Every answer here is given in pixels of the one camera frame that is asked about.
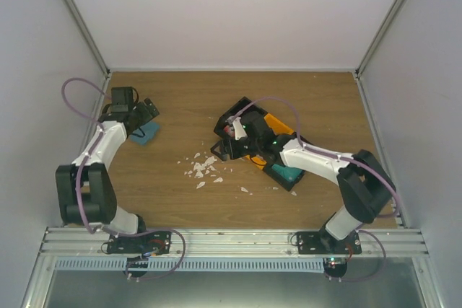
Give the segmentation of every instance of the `teal object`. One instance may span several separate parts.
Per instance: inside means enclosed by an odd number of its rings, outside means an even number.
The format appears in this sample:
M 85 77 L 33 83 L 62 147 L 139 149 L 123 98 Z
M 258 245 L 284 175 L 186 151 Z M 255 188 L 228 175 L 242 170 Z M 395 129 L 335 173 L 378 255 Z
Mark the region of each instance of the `teal object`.
M 294 182 L 298 175 L 303 172 L 303 170 L 297 169 L 295 167 L 283 167 L 277 164 L 274 164 L 271 166 L 271 168 L 279 173 L 288 182 Z
M 133 136 L 132 134 L 129 136 L 129 138 L 133 142 L 136 142 L 137 144 L 141 144 L 142 146 L 144 146 L 154 138 L 156 132 L 160 129 L 160 125 L 156 122 L 149 122 L 147 124 L 144 124 L 140 128 L 143 129 L 144 133 L 146 134 L 144 137 L 137 137 Z M 139 130 L 139 128 L 136 129 L 133 133 L 143 136 L 143 133 Z

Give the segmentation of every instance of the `blue cloth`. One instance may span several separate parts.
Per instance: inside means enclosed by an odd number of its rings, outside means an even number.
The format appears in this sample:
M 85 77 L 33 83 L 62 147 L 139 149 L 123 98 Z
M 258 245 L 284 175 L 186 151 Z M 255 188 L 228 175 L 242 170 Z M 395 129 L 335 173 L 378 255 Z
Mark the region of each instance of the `blue cloth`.
M 159 124 L 155 122 L 149 122 L 147 124 L 144 124 L 140 128 L 143 129 L 144 133 L 146 134 L 144 137 L 136 137 L 136 136 L 130 135 L 129 138 L 133 142 L 136 142 L 137 144 L 141 144 L 142 146 L 144 146 L 145 144 L 147 144 L 149 141 L 151 141 L 154 138 L 154 135 L 160 129 L 160 126 Z M 143 136 L 143 133 L 139 129 L 136 129 L 133 133 Z
M 295 181 L 298 175 L 302 173 L 301 169 L 297 169 L 295 167 L 283 167 L 277 164 L 274 164 L 271 168 L 289 182 Z

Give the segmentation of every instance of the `white backdrop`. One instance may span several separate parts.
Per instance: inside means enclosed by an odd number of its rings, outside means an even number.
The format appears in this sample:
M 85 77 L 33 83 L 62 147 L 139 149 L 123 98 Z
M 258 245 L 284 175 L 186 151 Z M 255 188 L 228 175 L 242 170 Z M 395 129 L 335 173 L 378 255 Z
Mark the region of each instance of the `white backdrop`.
M 62 0 L 0 0 L 0 306 L 20 307 L 47 226 L 61 225 L 54 172 L 79 153 L 87 121 L 61 100 L 95 63 Z M 69 85 L 91 112 L 96 94 Z
M 393 0 L 75 0 L 112 69 L 354 69 Z
M 462 0 L 408 0 L 363 75 L 407 212 L 441 280 L 462 290 Z

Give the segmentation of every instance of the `ventilation grille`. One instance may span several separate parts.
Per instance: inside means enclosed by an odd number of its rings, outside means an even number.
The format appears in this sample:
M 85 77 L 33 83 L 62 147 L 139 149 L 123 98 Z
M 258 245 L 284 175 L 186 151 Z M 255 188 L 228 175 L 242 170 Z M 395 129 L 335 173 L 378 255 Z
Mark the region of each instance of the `ventilation grille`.
M 166 271 L 176 259 L 149 259 L 147 269 Z M 56 262 L 56 270 L 124 270 L 125 258 L 62 257 Z M 189 258 L 185 259 L 180 271 L 190 272 L 313 272 L 322 273 L 322 259 L 236 259 L 236 258 Z

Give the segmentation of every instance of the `gray floor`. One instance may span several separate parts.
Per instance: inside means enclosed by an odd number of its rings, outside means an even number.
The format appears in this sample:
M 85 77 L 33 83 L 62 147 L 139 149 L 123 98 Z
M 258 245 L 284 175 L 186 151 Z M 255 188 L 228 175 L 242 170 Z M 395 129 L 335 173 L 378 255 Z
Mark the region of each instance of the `gray floor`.
M 348 276 L 362 276 L 377 267 L 378 260 L 357 259 L 350 263 Z M 127 283 L 122 272 L 58 271 L 47 308 L 62 307 L 412 308 L 423 305 L 408 259 L 389 260 L 379 278 L 364 283 L 334 283 L 314 273 L 210 272 L 178 272 L 160 280 Z

